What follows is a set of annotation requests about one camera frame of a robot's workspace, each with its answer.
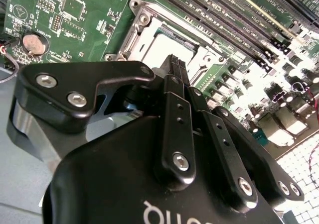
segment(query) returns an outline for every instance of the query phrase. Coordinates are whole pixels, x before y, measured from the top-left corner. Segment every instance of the red wire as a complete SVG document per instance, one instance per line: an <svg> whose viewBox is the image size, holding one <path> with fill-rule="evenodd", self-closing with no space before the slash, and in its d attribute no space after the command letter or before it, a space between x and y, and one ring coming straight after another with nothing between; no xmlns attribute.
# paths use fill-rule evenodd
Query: red wire
<svg viewBox="0 0 319 224"><path fill-rule="evenodd" d="M308 93L311 95L312 99L315 101L315 110L316 110L316 115L317 115L317 121L318 121L318 124L319 124L319 112L318 112L318 102L317 100L315 99L315 96L313 95L313 93L308 90ZM313 159L313 154L314 152L319 148L319 143L314 147L314 149L311 151L310 153L310 156L309 156L309 160L308 160L308 163L309 163L309 171L310 171L310 178L313 182L313 184L315 185L315 187L318 189L319 188L319 185L317 184L317 182L315 181L315 179L313 178L313 173L312 173L312 166L311 166L311 161Z"/></svg>

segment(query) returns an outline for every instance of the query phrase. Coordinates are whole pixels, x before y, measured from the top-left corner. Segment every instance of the black metal bracket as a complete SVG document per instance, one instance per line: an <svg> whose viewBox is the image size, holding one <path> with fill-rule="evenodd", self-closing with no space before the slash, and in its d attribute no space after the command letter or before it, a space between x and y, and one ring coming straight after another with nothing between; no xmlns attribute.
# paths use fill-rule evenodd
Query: black metal bracket
<svg viewBox="0 0 319 224"><path fill-rule="evenodd" d="M57 84L51 88L41 86L37 82L40 75L49 75ZM98 95L105 95L101 107L105 108L120 87L147 86L154 78L153 71L137 61L34 64L20 71L14 94L28 113L61 132L76 133L85 129L96 112ZM81 94L86 104L70 104L67 97L71 93Z"/></svg>
<svg viewBox="0 0 319 224"><path fill-rule="evenodd" d="M184 99L184 84L166 75L160 103L159 151L155 175L170 190L180 191L196 176L190 104Z"/></svg>
<svg viewBox="0 0 319 224"><path fill-rule="evenodd" d="M7 131L14 143L44 161L52 171L62 160L75 161L75 166L70 169L72 175L68 173L70 170L64 169L69 164L67 161L64 162L66 165L59 165L60 170L64 169L60 175L65 178L62 182L70 181L72 185L81 183L82 175L73 176L78 170L81 170L80 174L84 170L86 176L90 176L93 164L101 165L105 161L106 166L121 171L119 175L113 175L114 179L121 179L127 169L134 175L141 170L142 176L145 170L152 170L152 175L145 175L148 183L151 182L150 176L157 179L156 182L152 180L151 190L165 189L177 198L180 197L178 194L183 195L188 190L200 190L201 195L205 193L201 199L210 203L214 210L216 207L212 203L216 203L218 196L221 198L218 205L227 207L223 219L228 221L238 213L254 215L260 206L269 210L264 199L272 208L286 201L302 201L304 194L298 185L239 121L222 107L212 113L203 94L186 85L185 64L173 56L165 62L164 68L168 70L163 78L140 62L25 66L18 75ZM52 77L56 84L51 87L41 85L37 79L39 75ZM82 107L75 106L68 100L71 93L81 94L86 103ZM85 130L89 122L131 110L144 112L143 117L87 143ZM141 144L139 140L132 140L135 139L133 135L124 137L125 131L132 134L134 129L138 139L142 140ZM200 136L195 135L195 130L200 130ZM112 150L106 148L105 140L112 144ZM110 160L110 153L120 153L126 158L112 156L121 162ZM98 158L93 162L92 156ZM118 169L113 166L113 161L119 163L118 166L126 165ZM127 168L129 162L135 166ZM97 182L100 172L95 175L94 182ZM53 183L59 190L60 181L55 179ZM130 183L146 189L143 179ZM97 183L93 185L93 193L96 186ZM207 194L212 190L214 197ZM52 188L53 197L59 196L54 192ZM77 195L73 192L71 196L81 198ZM69 204L74 206L79 202L72 200Z"/></svg>
<svg viewBox="0 0 319 224"><path fill-rule="evenodd" d="M305 196L297 183L257 143L231 112L217 107L212 113L224 121L245 168L259 192L273 208L286 201L304 201Z"/></svg>
<svg viewBox="0 0 319 224"><path fill-rule="evenodd" d="M223 198L235 210L245 213L256 207L258 196L253 182L241 161L223 120L210 112L203 94L194 87L187 88L192 104L193 126L200 128L214 148L216 175Z"/></svg>

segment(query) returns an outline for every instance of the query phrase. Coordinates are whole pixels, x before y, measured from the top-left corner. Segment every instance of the green circuit board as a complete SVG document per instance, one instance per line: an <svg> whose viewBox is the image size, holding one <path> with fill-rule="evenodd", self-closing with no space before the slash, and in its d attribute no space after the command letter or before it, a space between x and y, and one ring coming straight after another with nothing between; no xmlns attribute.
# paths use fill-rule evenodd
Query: green circuit board
<svg viewBox="0 0 319 224"><path fill-rule="evenodd" d="M106 53L117 53L129 27L135 16L129 8L130 0L8 0L4 31L15 37L21 37L28 31L36 31L44 35L49 41L49 51L40 57L29 57L21 46L10 51L14 57L23 64L46 63L46 62L77 62L77 61L103 61ZM168 0L147 0L155 2L174 13L176 16L199 28L198 21L190 20L188 14L174 6ZM183 4L192 7L189 0L179 0ZM254 36L254 32L247 29L237 17L225 12L217 1L204 0L211 10L214 10L221 19L229 21L236 26L239 32L250 36L252 42L261 42L261 38ZM236 0L225 0L234 4L242 15L253 23L261 26L266 32L278 40L282 40L279 32L273 29L271 22L261 23L256 15L241 7ZM287 29L294 22L294 17L283 7L277 5L273 0L252 0L264 11L275 18ZM308 8L318 13L318 0L300 0ZM207 16L205 11L197 11L202 16ZM246 70L252 61L250 57L238 59L237 47L230 40L235 40L240 46L247 50L254 50L253 46L241 39L231 29L221 26L216 22L215 29L222 30L228 39L208 31L201 31L214 39L220 49L230 59L223 66L212 66L207 74L198 83L198 87L207 95L212 89L213 81L220 78L227 70L229 64L238 65L242 71ZM308 56L316 60L319 55L317 40L310 39L305 44Z"/></svg>

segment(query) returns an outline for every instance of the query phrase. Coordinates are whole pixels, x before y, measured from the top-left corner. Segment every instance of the gray surface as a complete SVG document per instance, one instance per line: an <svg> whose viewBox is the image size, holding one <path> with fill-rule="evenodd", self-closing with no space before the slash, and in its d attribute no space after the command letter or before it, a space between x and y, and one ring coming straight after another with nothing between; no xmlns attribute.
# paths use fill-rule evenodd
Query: gray surface
<svg viewBox="0 0 319 224"><path fill-rule="evenodd" d="M40 224L39 214L0 205L0 224Z"/></svg>
<svg viewBox="0 0 319 224"><path fill-rule="evenodd" d="M14 83L15 79L0 84L0 224L40 224L38 204L52 175L44 163L13 145L6 134ZM87 139L99 137L129 120L114 117L91 124Z"/></svg>
<svg viewBox="0 0 319 224"><path fill-rule="evenodd" d="M14 82L0 84L0 203L41 213L38 203L49 184L51 173L44 163L13 145L5 131ZM5 222L1 218L0 223L15 222Z"/></svg>

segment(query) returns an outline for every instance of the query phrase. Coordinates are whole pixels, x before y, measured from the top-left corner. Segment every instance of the motherboard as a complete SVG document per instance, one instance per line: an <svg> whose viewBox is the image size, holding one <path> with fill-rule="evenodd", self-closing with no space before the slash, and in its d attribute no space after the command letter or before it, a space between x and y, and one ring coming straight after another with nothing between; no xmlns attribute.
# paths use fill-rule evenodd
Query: motherboard
<svg viewBox="0 0 319 224"><path fill-rule="evenodd" d="M160 68L174 54L210 108L230 109L263 142L293 144L307 129L300 113L315 108L319 0L8 0L3 30L23 65Z"/></svg>

